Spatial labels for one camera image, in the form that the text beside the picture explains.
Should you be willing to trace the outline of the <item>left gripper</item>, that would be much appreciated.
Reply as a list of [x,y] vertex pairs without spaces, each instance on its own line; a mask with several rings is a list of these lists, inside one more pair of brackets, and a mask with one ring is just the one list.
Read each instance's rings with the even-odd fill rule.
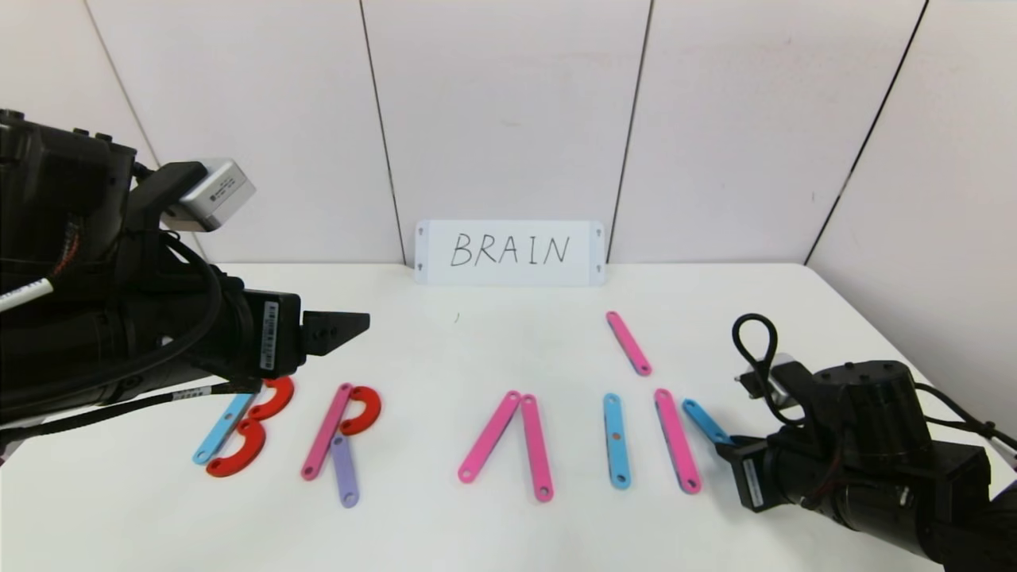
[[220,276],[222,293],[213,326],[184,352],[184,379],[276,379],[305,362],[302,351],[327,356],[370,329],[370,314],[305,311],[300,297],[248,288],[238,276]]

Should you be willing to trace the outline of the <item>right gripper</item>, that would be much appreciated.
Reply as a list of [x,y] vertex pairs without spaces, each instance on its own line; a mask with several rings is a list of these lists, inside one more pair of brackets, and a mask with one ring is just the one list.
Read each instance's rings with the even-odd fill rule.
[[728,459],[741,506],[749,511],[795,504],[817,513],[840,512],[833,479],[824,479],[833,458],[824,434],[782,427],[766,438],[730,435],[714,448]]

